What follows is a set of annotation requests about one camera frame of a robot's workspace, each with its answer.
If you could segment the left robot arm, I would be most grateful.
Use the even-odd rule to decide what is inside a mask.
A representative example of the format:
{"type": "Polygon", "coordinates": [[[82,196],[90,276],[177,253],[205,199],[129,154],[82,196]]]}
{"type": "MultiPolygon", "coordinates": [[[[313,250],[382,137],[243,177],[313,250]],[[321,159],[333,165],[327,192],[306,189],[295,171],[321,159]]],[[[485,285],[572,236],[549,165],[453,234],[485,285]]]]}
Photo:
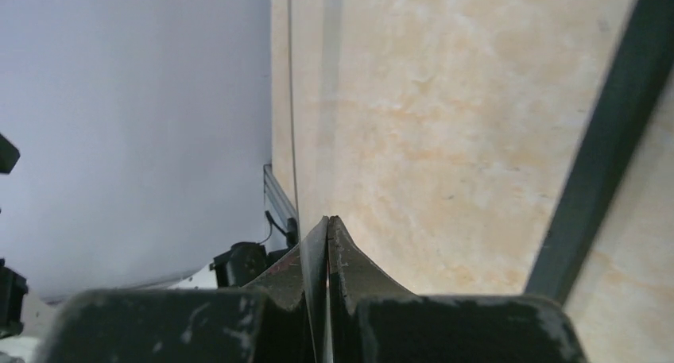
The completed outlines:
{"type": "Polygon", "coordinates": [[[263,244],[238,242],[198,272],[170,284],[168,289],[240,288],[256,279],[292,247],[269,252],[263,244]]]}

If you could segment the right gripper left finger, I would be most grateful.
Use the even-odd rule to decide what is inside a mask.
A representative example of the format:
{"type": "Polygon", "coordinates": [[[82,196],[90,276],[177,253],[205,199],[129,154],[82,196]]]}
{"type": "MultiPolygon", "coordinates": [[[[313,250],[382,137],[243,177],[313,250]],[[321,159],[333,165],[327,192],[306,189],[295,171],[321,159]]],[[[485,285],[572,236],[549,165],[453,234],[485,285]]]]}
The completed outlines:
{"type": "Polygon", "coordinates": [[[36,362],[317,362],[328,217],[241,288],[94,290],[58,312],[36,362]]]}

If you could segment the white photo mat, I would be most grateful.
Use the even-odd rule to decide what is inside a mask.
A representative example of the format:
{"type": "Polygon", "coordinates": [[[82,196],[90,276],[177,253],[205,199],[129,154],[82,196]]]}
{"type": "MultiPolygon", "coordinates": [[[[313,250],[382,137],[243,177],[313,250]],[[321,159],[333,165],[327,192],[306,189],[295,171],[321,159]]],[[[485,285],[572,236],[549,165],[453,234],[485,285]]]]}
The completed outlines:
{"type": "Polygon", "coordinates": [[[300,198],[299,198],[299,184],[297,179],[297,153],[296,153],[296,132],[295,132],[295,110],[294,110],[294,75],[293,75],[293,39],[292,39],[292,0],[286,0],[287,3],[287,19],[288,19],[288,66],[289,66],[289,116],[290,116],[290,135],[291,135],[291,151],[292,151],[292,182],[293,195],[295,199],[296,208],[296,223],[297,232],[301,235],[300,225],[300,198]]]}

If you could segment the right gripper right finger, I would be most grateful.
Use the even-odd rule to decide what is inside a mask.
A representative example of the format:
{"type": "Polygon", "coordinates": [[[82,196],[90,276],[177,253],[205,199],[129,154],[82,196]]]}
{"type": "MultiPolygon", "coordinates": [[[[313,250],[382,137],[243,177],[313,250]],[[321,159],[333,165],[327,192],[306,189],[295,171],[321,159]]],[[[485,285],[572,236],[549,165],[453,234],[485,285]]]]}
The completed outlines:
{"type": "Polygon", "coordinates": [[[531,295],[417,295],[327,222],[337,362],[584,362],[571,320],[531,295]]]}

